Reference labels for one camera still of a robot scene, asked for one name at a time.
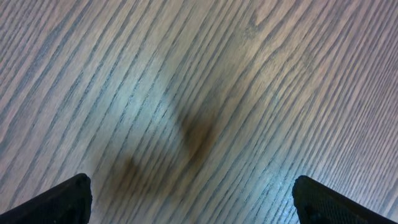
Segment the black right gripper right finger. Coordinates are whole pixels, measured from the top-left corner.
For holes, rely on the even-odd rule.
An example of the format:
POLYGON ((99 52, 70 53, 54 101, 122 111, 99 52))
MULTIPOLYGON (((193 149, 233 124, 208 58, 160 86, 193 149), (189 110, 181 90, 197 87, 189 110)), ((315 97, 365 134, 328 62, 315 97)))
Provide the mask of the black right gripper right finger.
POLYGON ((301 224, 396 224, 306 175, 295 180, 292 196, 301 224))

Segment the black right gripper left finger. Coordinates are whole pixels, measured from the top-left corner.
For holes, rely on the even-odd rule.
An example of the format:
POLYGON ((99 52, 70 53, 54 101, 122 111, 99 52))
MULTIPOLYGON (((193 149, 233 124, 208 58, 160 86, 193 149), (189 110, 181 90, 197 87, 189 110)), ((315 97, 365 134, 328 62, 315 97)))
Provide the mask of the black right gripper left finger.
POLYGON ((91 179, 80 173, 1 214, 1 224, 87 224, 92 201, 91 179))

